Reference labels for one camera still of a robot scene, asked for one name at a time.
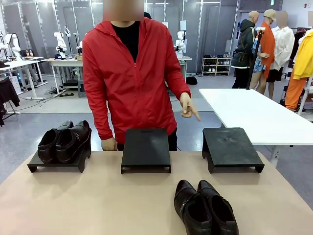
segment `hand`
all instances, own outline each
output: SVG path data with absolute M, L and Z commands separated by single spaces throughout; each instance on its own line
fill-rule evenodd
M 184 92 L 180 95 L 180 105 L 182 106 L 182 111 L 180 112 L 183 118 L 190 118 L 194 114 L 198 121 L 200 120 L 198 111 L 196 110 L 194 104 L 192 103 L 188 93 Z
M 101 147 L 103 151 L 117 151 L 117 143 L 114 138 L 101 141 Z
M 261 58 L 267 58 L 267 59 L 268 59 L 268 58 L 269 58 L 269 54 L 267 54 L 267 53 L 261 53 L 261 54 L 260 54 L 260 57 L 261 57 Z

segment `black shirt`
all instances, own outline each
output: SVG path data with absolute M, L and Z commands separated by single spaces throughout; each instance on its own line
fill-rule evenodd
M 126 28 L 117 27 L 112 24 L 117 36 L 121 39 L 122 43 L 127 47 L 131 53 L 134 62 L 138 56 L 139 48 L 139 21 L 135 21 L 131 26 Z

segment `orange pants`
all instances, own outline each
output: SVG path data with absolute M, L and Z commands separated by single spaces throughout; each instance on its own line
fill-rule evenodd
M 297 108 L 301 93 L 308 79 L 307 77 L 300 78 L 299 80 L 294 79 L 293 73 L 294 71 L 292 71 L 291 74 L 285 101 L 286 108 L 292 110 Z

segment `green jacket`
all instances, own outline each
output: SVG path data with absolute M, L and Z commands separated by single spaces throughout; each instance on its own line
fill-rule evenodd
M 240 38 L 238 41 L 238 48 L 235 50 L 234 58 L 231 65 L 233 67 L 250 67 L 250 60 L 252 60 L 252 47 L 257 32 L 254 29 L 255 24 L 249 20 L 243 20 L 240 26 Z

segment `black pants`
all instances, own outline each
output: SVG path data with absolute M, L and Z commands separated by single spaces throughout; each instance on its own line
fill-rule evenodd
M 176 132 L 177 132 L 177 128 L 172 134 L 170 134 L 168 136 L 168 146 L 169 146 L 170 151 L 177 151 L 177 135 L 176 135 Z M 117 149 L 118 149 L 118 151 L 123 151 L 124 145 L 117 143 Z
M 250 69 L 235 69 L 236 81 L 233 85 L 233 89 L 246 88 L 250 76 Z

